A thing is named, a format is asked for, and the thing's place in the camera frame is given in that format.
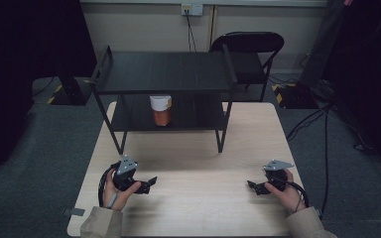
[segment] lower shelf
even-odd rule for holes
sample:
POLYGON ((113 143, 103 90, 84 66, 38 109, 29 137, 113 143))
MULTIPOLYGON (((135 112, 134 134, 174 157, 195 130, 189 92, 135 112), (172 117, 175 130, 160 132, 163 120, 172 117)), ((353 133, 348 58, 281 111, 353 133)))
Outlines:
POLYGON ((113 114, 114 131, 223 130, 227 125, 220 94, 171 94, 172 122, 155 125, 150 95, 120 95, 113 114))

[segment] chair backrest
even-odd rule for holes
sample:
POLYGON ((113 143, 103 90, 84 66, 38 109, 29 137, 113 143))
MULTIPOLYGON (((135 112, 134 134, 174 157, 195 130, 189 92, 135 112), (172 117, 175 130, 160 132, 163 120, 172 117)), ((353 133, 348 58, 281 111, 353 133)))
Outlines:
POLYGON ((273 32, 232 32, 217 38, 210 52, 221 52, 226 44, 230 52, 271 53, 275 55, 284 45, 284 39, 273 32))

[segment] sleeve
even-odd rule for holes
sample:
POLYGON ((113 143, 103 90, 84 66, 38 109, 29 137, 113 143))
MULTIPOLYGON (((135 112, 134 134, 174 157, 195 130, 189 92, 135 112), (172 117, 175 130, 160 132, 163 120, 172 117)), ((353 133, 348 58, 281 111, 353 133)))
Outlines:
POLYGON ((88 218, 80 228, 81 238, 119 238, 122 230, 120 211, 107 208, 92 207, 88 218))
POLYGON ((294 213, 287 219, 287 225, 294 237, 303 238, 333 238, 334 234, 324 230, 314 207, 309 207, 294 213))

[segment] wooden tabletop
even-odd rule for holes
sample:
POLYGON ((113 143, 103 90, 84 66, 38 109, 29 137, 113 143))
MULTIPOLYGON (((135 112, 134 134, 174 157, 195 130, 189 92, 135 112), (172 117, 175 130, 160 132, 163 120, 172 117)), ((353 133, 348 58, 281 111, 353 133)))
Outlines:
MULTIPOLYGON (((110 104, 111 118, 114 103, 110 104)), ((256 195, 248 180, 266 181, 271 160, 293 163, 277 112, 270 103, 233 103, 225 145, 218 153, 214 131, 130 132, 125 155, 138 162, 134 179, 158 177, 150 194, 126 204, 122 236, 288 236, 287 210, 273 195, 256 195)), ((103 123, 67 233, 98 206, 100 178, 120 156, 103 123)), ((290 171, 302 185, 297 168, 290 171)))

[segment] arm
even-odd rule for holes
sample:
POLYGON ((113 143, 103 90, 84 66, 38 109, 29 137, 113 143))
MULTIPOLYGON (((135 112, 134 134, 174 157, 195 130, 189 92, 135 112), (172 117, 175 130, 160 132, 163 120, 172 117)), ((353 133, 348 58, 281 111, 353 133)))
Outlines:
MULTIPOLYGON (((288 181, 293 181, 293 174, 288 170, 285 171, 288 181)), ((299 192, 296 189, 286 186, 284 191, 280 191, 268 182, 265 183, 265 187, 273 193, 287 209, 292 211, 293 214, 289 216, 286 221, 294 237, 336 237, 332 233, 324 230, 315 208, 306 207, 301 201, 299 192)))
POLYGON ((104 207, 92 208, 88 218, 81 225, 81 238, 118 238, 121 235, 123 215, 121 210, 126 205, 129 196, 139 189, 141 183, 137 181, 127 190, 119 191, 113 184, 113 173, 114 170, 111 170, 106 178, 104 207), (105 208, 115 193, 117 196, 111 208, 105 208))

